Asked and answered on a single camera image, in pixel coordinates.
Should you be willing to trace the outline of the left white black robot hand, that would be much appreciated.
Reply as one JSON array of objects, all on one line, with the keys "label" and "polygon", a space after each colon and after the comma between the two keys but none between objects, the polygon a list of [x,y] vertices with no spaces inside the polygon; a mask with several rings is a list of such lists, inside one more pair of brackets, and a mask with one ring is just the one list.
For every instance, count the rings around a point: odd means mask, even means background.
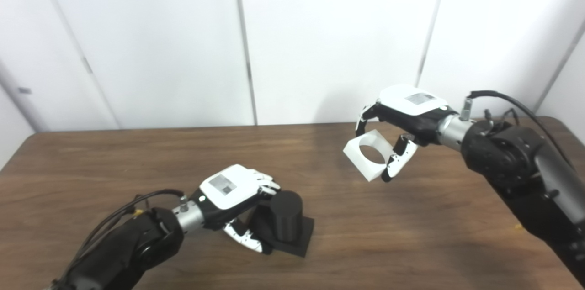
[{"label": "left white black robot hand", "polygon": [[238,244],[270,254],[271,248],[239,217],[280,190],[272,176],[240,164],[232,165],[208,177],[190,196],[188,210],[180,213],[181,227],[185,232],[198,228],[222,230]]}]

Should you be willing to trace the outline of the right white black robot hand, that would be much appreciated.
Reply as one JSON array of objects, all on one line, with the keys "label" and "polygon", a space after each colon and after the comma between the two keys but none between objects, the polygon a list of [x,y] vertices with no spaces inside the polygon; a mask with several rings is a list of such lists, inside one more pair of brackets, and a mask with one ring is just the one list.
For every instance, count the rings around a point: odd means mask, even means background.
[{"label": "right white black robot hand", "polygon": [[[447,101],[412,85],[398,84],[381,91],[377,100],[359,114],[355,138],[344,154],[368,181],[390,182],[412,159],[419,147],[439,144],[443,121],[457,116]],[[404,131],[391,145],[378,130],[366,131],[368,121],[378,119]]]}]

